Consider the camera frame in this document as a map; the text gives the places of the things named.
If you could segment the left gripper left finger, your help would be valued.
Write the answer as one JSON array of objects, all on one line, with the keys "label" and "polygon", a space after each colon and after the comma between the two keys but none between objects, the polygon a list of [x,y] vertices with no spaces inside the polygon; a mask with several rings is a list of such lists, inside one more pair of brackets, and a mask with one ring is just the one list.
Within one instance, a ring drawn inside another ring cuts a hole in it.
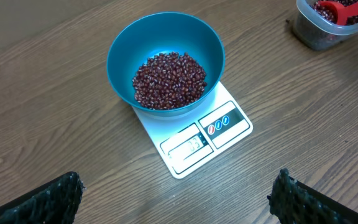
[{"label": "left gripper left finger", "polygon": [[85,190],[70,171],[0,206],[0,224],[74,223]]}]

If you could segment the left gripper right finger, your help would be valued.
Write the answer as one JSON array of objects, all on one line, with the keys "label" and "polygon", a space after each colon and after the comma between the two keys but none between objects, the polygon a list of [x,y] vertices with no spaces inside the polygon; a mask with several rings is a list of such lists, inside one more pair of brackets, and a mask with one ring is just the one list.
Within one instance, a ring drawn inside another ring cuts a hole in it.
[{"label": "left gripper right finger", "polygon": [[358,224],[358,213],[280,170],[267,196],[270,213],[286,224]]}]

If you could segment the red measuring scoop blue handle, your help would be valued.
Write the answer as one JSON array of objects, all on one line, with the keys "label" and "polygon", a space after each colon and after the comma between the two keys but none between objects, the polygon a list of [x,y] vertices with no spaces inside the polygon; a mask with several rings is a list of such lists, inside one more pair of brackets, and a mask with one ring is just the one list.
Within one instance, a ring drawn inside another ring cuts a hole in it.
[{"label": "red measuring scoop blue handle", "polygon": [[358,14],[358,6],[354,5],[353,8],[344,7],[341,4],[335,4],[333,2],[328,2],[329,6],[333,6],[338,15],[338,23],[344,23],[347,17],[350,17],[354,14]]}]

